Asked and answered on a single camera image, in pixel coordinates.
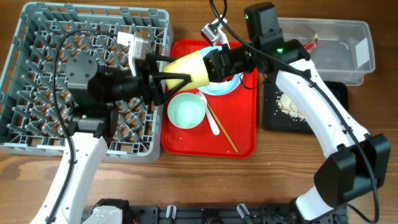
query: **fork handle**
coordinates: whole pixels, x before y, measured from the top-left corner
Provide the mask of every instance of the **fork handle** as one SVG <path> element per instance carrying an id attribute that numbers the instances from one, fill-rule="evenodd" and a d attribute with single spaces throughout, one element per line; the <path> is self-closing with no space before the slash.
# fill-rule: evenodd
<path id="1" fill-rule="evenodd" d="M 217 123 L 213 118 L 213 115 L 211 115 L 209 108 L 207 107 L 206 103 L 206 116 L 207 120 L 209 121 L 211 131 L 213 132 L 214 135 L 219 135 L 220 134 L 220 129 L 218 129 Z"/>

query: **wooden chopstick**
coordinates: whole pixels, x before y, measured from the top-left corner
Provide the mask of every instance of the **wooden chopstick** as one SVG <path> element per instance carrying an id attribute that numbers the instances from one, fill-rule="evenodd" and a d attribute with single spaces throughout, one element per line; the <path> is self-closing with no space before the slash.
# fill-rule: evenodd
<path id="1" fill-rule="evenodd" d="M 218 125 L 220 126 L 221 130 L 223 130 L 226 138 L 228 139 L 229 143 L 231 143 L 232 147 L 234 148 L 235 152 L 239 152 L 238 149 L 236 148 L 234 142 L 232 142 L 231 138 L 229 137 L 228 133 L 225 131 L 223 125 L 221 124 L 221 122 L 219 121 L 219 119 L 217 118 L 217 115 L 214 113 L 213 109 L 211 108 L 211 106 L 209 104 L 207 104 L 207 107 L 210 110 L 210 113 L 213 115 L 214 119 L 217 121 Z"/>

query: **teal bowl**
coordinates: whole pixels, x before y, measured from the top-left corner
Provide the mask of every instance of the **teal bowl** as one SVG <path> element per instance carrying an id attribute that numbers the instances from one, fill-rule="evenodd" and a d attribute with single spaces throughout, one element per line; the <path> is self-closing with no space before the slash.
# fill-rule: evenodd
<path id="1" fill-rule="evenodd" d="M 167 116 L 171 123 L 182 129 L 198 126 L 205 114 L 205 104 L 193 93 L 178 94 L 172 98 L 167 108 Z"/>

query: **yellow cylinder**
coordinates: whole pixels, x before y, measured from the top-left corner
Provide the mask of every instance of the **yellow cylinder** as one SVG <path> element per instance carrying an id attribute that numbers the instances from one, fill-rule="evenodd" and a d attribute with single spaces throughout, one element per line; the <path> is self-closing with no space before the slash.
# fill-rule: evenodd
<path id="1" fill-rule="evenodd" d="M 190 90 L 210 84 L 206 66 L 199 50 L 166 65 L 163 72 L 191 75 L 192 82 L 188 83 L 181 90 Z M 166 80 L 166 84 L 169 89 L 175 87 L 180 82 L 182 82 L 182 80 Z"/>

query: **wooden surface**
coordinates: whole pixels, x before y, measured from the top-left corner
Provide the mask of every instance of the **wooden surface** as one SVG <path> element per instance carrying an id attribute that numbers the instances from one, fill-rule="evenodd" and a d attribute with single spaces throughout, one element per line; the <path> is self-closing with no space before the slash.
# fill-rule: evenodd
<path id="1" fill-rule="evenodd" d="M 174 42 L 201 39 L 200 29 L 214 19 L 206 0 L 74 1 L 133 7 L 158 7 L 171 16 Z M 27 0 L 0 2 L 0 67 L 3 68 L 22 7 Z M 221 12 L 221 1 L 216 1 Z M 228 20 L 247 37 L 243 9 L 257 1 L 231 1 Z M 398 28 L 396 1 L 278 0 L 280 17 L 366 21 L 376 54 L 376 71 L 359 87 L 349 87 L 352 116 L 372 134 L 384 133 L 392 150 L 384 187 L 379 190 L 381 223 L 398 222 Z M 259 91 L 259 114 L 262 108 Z M 257 130 L 257 149 L 245 160 L 175 156 L 162 151 L 155 164 L 102 163 L 88 196 L 123 198 L 131 205 L 236 205 L 289 202 L 313 185 L 325 160 L 314 136 Z M 12 156 L 0 152 L 0 223 L 29 223 L 39 210 L 60 158 Z M 353 202 L 373 217 L 371 194 Z M 356 215 L 351 223 L 363 223 Z"/>

